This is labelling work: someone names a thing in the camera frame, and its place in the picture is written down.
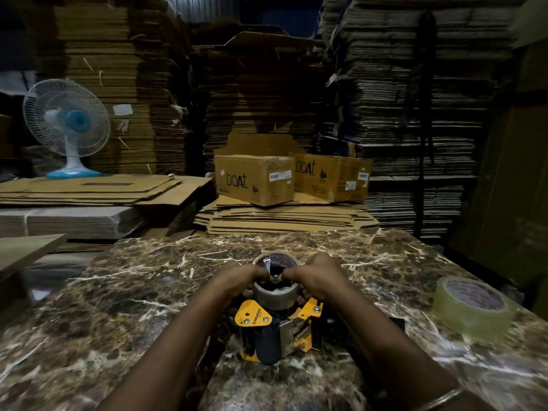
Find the brown printed cardboard box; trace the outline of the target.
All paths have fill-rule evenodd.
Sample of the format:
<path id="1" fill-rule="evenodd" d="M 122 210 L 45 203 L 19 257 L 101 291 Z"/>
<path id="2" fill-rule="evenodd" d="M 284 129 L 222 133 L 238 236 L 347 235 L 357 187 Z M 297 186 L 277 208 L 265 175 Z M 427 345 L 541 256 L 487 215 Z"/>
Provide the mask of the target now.
<path id="1" fill-rule="evenodd" d="M 214 157 L 217 193 L 259 207 L 293 200 L 295 159 L 279 156 Z"/>
<path id="2" fill-rule="evenodd" d="M 373 160 L 342 156 L 291 153 L 295 191 L 329 201 L 364 202 Z"/>

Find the white blue table fan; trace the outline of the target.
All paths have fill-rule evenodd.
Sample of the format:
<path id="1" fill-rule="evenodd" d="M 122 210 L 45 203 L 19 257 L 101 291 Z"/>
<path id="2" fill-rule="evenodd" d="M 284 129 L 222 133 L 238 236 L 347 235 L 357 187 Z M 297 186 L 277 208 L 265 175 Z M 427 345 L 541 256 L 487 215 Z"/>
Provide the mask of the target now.
<path id="1" fill-rule="evenodd" d="M 41 145 L 65 157 L 65 165 L 47 173 L 46 178 L 104 176 L 81 161 L 101 151 L 111 134 L 108 111 L 91 91 L 69 79 L 42 80 L 26 93 L 23 116 L 27 128 Z"/>

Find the metal bangle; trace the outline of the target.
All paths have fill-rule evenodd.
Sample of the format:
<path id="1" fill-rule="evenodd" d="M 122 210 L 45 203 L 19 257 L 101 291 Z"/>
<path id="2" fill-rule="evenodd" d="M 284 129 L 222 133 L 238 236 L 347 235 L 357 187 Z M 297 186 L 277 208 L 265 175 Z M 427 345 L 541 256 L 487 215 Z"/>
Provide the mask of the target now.
<path id="1" fill-rule="evenodd" d="M 445 406 L 447 403 L 454 401 L 465 392 L 465 389 L 461 386 L 449 391 L 446 394 L 441 395 L 439 398 L 429 401 L 419 407 L 411 409 L 410 411 L 434 411 L 439 407 Z"/>

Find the person's right forearm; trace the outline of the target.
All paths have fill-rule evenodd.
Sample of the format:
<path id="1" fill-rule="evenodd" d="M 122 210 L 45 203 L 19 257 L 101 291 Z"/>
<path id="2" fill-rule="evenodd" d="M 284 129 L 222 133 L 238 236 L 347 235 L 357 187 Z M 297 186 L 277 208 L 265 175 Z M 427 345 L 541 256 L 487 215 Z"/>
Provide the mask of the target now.
<path id="1" fill-rule="evenodd" d="M 401 411 L 410 411 L 463 387 L 354 285 L 327 304 L 349 328 L 388 399 Z M 465 389 L 454 401 L 434 411 L 497 410 Z"/>

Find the person's left hand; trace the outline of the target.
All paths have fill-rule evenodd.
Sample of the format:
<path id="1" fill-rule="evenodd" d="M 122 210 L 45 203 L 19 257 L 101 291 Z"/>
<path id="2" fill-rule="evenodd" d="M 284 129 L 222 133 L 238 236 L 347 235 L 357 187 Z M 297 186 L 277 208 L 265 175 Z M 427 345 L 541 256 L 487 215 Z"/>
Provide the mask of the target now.
<path id="1" fill-rule="evenodd" d="M 230 301 L 254 284 L 253 268 L 264 267 L 252 263 L 239 264 L 236 261 L 227 262 L 208 281 L 208 286 L 223 301 Z"/>

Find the upright cardboard sheet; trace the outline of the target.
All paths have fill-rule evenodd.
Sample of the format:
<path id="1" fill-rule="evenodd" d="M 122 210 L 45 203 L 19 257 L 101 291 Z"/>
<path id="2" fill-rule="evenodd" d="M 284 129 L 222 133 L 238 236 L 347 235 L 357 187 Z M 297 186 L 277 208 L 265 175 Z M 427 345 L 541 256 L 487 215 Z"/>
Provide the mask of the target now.
<path id="1" fill-rule="evenodd" d="M 289 157 L 292 153 L 306 154 L 291 134 L 244 134 L 232 132 L 227 145 L 214 150 L 217 156 Z"/>

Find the person's right hand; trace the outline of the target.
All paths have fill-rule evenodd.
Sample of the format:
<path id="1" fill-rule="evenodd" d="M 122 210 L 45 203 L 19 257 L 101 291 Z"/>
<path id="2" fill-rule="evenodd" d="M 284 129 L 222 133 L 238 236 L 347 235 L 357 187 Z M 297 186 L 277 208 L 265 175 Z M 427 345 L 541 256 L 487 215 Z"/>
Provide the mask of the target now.
<path id="1" fill-rule="evenodd" d="M 339 261 L 327 253 L 314 255 L 300 268 L 300 284 L 312 297 L 326 303 L 339 299 L 351 287 Z"/>

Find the pile of large cardboard sheets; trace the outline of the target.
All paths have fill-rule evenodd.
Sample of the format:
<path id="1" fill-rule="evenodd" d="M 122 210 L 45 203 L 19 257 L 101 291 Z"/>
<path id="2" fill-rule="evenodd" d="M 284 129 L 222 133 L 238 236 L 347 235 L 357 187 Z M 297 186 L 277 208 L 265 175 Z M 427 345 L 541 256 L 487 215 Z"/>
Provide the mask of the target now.
<path id="1" fill-rule="evenodd" d="M 175 175 L 18 179 L 0 184 L 0 207 L 179 206 L 211 185 L 210 178 Z"/>

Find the wooden board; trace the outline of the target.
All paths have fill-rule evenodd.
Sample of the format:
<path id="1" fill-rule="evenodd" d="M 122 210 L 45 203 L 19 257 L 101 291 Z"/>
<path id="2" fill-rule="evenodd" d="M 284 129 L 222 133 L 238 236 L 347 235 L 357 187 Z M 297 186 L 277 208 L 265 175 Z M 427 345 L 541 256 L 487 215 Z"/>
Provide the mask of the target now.
<path id="1" fill-rule="evenodd" d="M 66 241 L 65 234 L 0 238 L 0 281 L 22 271 Z"/>

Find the person's left forearm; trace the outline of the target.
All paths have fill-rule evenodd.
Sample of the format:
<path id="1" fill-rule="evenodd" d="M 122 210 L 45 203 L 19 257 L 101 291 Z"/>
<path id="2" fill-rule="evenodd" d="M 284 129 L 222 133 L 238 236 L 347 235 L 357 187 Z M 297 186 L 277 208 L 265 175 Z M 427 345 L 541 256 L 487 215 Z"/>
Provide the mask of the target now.
<path id="1" fill-rule="evenodd" d="M 237 295 L 209 283 L 99 405 L 97 411 L 176 411 L 218 317 Z"/>

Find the tall stack of flat cartons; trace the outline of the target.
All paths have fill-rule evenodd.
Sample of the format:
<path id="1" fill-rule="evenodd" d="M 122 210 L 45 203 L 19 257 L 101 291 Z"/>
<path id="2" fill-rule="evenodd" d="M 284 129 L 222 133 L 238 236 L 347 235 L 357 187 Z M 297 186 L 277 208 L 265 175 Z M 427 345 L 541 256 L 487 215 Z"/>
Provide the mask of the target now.
<path id="1" fill-rule="evenodd" d="M 366 206 L 381 226 L 434 243 L 460 217 L 524 1 L 323 1 L 317 150 L 373 160 Z"/>
<path id="2" fill-rule="evenodd" d="M 206 171 L 230 134 L 288 134 L 306 151 L 314 148 L 325 76 L 320 46 L 317 39 L 259 31 L 193 45 L 205 100 Z"/>
<path id="3" fill-rule="evenodd" d="M 106 173 L 187 174 L 188 56 L 166 0 L 30 0 L 39 70 L 69 78 L 106 107 L 111 135 L 86 158 Z M 112 105 L 134 114 L 116 117 Z"/>

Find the large upright cardboard panel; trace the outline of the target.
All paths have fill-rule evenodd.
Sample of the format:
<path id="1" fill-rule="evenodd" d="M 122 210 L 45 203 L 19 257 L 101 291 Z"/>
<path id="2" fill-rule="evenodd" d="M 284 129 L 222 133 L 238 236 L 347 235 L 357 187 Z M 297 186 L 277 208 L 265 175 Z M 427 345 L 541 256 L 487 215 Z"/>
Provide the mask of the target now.
<path id="1" fill-rule="evenodd" d="M 548 276 L 548 37 L 499 71 L 478 179 L 449 248 L 519 291 Z"/>

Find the yellow black tape dispenser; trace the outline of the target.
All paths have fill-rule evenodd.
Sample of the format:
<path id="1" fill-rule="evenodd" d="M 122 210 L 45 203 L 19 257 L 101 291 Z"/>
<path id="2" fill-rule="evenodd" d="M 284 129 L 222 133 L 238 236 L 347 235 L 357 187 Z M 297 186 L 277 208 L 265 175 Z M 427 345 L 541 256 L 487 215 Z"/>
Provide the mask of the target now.
<path id="1" fill-rule="evenodd" d="M 273 311 L 244 301 L 235 315 L 242 340 L 240 355 L 249 362 L 273 365 L 298 351 L 319 350 L 323 342 L 324 303 L 310 298 L 303 307 Z"/>

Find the brown packing tape roll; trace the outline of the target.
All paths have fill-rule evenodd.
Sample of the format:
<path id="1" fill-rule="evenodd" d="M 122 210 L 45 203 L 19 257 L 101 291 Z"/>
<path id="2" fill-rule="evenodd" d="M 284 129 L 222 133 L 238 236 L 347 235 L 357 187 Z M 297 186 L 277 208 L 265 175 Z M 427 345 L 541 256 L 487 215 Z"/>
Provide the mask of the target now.
<path id="1" fill-rule="evenodd" d="M 252 285 L 253 299 L 266 310 L 281 311 L 293 307 L 301 292 L 301 285 L 281 277 L 285 269 L 298 266 L 298 260 L 283 251 L 270 251 L 259 255 L 253 265 L 268 270 L 270 279 Z"/>

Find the low stack of flat cardboard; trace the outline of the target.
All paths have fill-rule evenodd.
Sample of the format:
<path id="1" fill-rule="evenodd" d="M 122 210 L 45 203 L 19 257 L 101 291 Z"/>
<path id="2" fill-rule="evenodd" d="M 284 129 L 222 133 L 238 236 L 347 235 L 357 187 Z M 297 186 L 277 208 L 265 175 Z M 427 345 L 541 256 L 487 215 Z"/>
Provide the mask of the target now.
<path id="1" fill-rule="evenodd" d="M 363 203 L 331 203 L 296 192 L 293 200 L 272 207 L 219 195 L 195 215 L 193 224 L 208 234 L 237 234 L 360 230 L 380 222 Z"/>

